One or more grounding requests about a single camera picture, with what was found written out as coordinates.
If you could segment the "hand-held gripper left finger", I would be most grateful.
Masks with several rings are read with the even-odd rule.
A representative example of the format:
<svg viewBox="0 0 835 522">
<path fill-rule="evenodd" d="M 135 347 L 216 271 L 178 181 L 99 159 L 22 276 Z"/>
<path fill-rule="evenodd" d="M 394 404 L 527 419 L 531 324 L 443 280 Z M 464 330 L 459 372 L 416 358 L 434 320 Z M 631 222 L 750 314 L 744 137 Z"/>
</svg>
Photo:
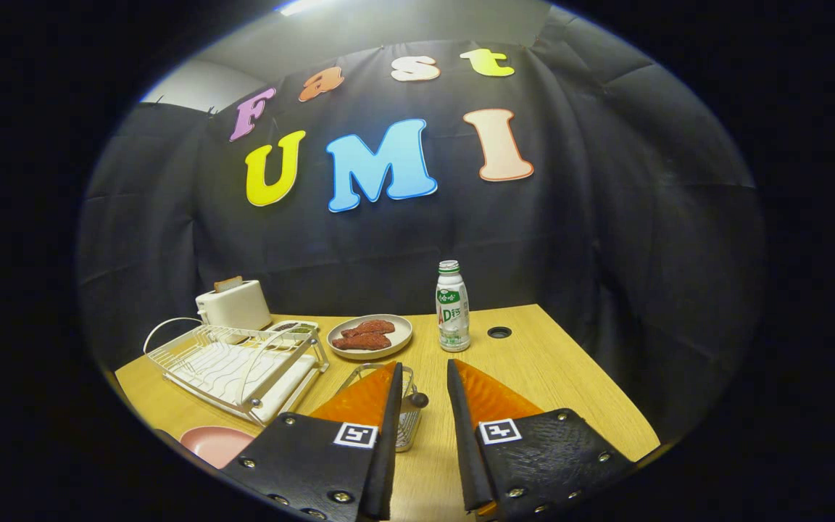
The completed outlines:
<svg viewBox="0 0 835 522">
<path fill-rule="evenodd" d="M 403 370 L 392 361 L 344 389 L 375 422 L 279 414 L 223 475 L 285 521 L 388 520 Z"/>
</svg>

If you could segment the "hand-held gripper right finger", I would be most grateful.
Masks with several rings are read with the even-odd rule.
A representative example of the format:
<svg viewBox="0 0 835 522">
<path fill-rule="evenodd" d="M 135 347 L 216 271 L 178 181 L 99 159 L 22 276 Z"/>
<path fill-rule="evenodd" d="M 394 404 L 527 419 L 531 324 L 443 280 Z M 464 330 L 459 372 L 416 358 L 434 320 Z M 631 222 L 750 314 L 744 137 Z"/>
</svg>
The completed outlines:
<svg viewBox="0 0 835 522">
<path fill-rule="evenodd" d="M 544 410 L 464 361 L 447 389 L 465 508 L 478 521 L 567 521 L 637 465 L 569 407 Z"/>
</svg>

